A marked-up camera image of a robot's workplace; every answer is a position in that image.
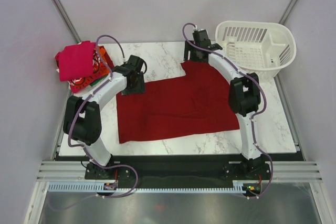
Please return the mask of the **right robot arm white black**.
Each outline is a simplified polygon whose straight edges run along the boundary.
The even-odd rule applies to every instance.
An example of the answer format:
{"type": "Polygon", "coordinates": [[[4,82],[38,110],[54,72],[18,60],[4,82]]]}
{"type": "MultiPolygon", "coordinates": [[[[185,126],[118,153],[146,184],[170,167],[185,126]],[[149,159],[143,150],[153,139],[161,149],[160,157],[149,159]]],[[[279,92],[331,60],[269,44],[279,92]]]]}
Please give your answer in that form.
{"type": "Polygon", "coordinates": [[[208,63],[229,83],[228,104],[238,118],[242,139],[241,154],[248,160],[241,164],[240,172],[245,178],[254,178],[259,173],[259,166],[250,160],[262,155],[257,143],[256,116],[266,109],[259,109],[261,99],[266,97],[260,87],[258,75],[247,73],[233,63],[219,44],[211,43],[205,29],[187,23],[182,28],[182,34],[185,37],[184,59],[208,63]],[[185,27],[188,25],[193,26],[193,40],[186,38],[185,27]]]}

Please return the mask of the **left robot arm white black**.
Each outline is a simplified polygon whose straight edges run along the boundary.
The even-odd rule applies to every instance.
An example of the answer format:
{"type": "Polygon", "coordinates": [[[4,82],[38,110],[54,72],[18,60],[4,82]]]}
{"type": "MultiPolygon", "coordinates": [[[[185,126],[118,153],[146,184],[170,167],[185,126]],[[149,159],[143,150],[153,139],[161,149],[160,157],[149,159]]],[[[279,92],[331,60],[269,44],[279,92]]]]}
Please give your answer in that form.
{"type": "Polygon", "coordinates": [[[63,131],[68,135],[70,147],[82,147],[90,161],[97,165],[97,173],[111,178],[115,165],[100,135],[101,110],[117,94],[131,95],[145,92],[146,62],[131,55],[127,62],[113,68],[112,72],[95,89],[82,97],[70,96],[67,100],[63,131]]]}

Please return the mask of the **dark red t-shirt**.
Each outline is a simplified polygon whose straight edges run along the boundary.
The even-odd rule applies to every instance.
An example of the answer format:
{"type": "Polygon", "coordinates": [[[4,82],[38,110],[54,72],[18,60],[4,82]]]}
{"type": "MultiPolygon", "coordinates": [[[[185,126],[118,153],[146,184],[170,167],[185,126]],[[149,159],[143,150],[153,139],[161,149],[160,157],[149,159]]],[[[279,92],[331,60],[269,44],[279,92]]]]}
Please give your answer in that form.
{"type": "Polygon", "coordinates": [[[144,93],[117,95],[119,143],[239,129],[224,77],[207,63],[181,67],[182,77],[148,82],[144,93]]]}

